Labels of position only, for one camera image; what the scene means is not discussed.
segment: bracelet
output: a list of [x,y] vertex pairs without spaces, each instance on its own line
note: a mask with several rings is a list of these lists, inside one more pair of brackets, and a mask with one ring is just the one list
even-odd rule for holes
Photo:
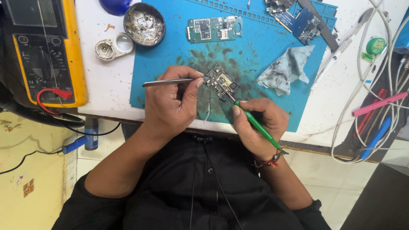
[[277,149],[277,153],[268,161],[259,160],[257,159],[256,155],[253,154],[253,158],[254,158],[253,166],[257,168],[260,168],[261,166],[268,166],[268,165],[273,166],[273,168],[278,167],[278,164],[276,162],[279,160],[281,154],[282,154],[281,150]]

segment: hand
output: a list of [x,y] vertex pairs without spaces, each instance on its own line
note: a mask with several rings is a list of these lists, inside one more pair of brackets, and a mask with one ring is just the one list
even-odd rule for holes
[[196,117],[198,88],[203,83],[202,73],[187,67],[168,67],[157,80],[190,77],[188,86],[164,85],[145,88],[145,121],[146,130],[152,132],[154,138],[163,138],[168,142],[185,130]]
[[[288,114],[283,109],[265,97],[241,101],[240,106],[249,111],[262,112],[265,122],[263,127],[274,140],[278,142],[281,139],[288,127]],[[276,148],[258,130],[252,128],[240,107],[233,106],[233,116],[234,128],[244,146],[259,160],[270,160],[276,154]]]

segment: blue pen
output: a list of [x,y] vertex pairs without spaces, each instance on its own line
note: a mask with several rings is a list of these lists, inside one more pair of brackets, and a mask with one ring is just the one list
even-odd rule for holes
[[[376,132],[375,137],[373,137],[371,142],[367,145],[367,148],[375,148],[378,141],[381,139],[381,137],[385,134],[385,132],[389,129],[390,126],[391,126],[391,117],[387,117],[384,120],[384,122],[382,122],[381,128],[378,130],[378,132]],[[373,149],[364,150],[360,158],[366,159],[372,150]]]

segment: circuit board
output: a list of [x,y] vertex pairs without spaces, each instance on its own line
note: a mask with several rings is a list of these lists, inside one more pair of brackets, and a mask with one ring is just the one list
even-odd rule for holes
[[309,45],[323,29],[320,20],[307,8],[301,10],[296,18],[288,11],[276,13],[274,17],[304,45]]
[[243,20],[240,16],[189,19],[186,38],[190,43],[235,40],[243,37]]
[[323,28],[320,20],[304,8],[296,17],[292,34],[304,45],[309,45]]
[[218,81],[226,91],[233,96],[239,89],[240,86],[224,71],[220,65],[214,65],[211,70],[206,74],[208,79],[204,82],[207,86],[214,86],[216,89],[217,96],[226,102],[224,95],[226,92],[217,84]]
[[266,10],[270,15],[274,16],[277,12],[288,10],[295,1],[296,0],[265,0],[267,5],[270,6],[267,7]]

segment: white table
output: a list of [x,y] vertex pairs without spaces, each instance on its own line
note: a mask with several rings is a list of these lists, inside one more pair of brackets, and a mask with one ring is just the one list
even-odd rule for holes
[[[336,28],[339,31],[338,41],[341,43],[351,32],[353,25],[357,23],[359,16],[368,8],[372,7],[367,0],[324,0],[325,3],[338,6],[336,17],[338,21]],[[145,114],[143,109],[132,108],[129,104],[130,88],[135,52],[115,59],[111,62],[100,60],[95,55],[95,44],[107,37],[119,32],[124,32],[123,17],[113,16],[105,12],[98,0],[77,0],[76,17],[81,39],[81,50],[84,61],[88,92],[90,102],[78,108],[79,113],[115,117],[127,120],[143,121]],[[385,0],[381,9],[389,12],[389,25],[394,34],[409,7],[407,0]],[[104,30],[107,25],[112,24],[115,29]],[[282,140],[313,144],[320,146],[331,146],[334,127],[339,115],[345,106],[351,93],[358,85],[359,76],[357,71],[357,50],[363,29],[356,39],[328,71],[325,79],[321,81],[318,88],[310,93],[304,114],[298,131],[286,132]],[[375,15],[368,30],[366,42],[370,37],[383,37],[387,33],[383,21],[379,15]],[[324,59],[327,59],[330,51],[327,48]],[[381,66],[382,57],[378,58],[375,65],[377,69]],[[362,61],[362,72],[368,63]],[[370,73],[368,80],[373,80],[375,74]],[[360,107],[368,92],[362,89],[349,111]],[[339,145],[346,137],[353,117],[348,113],[340,126],[338,138],[335,145]],[[236,133],[232,125],[195,120],[189,127],[225,133]]]

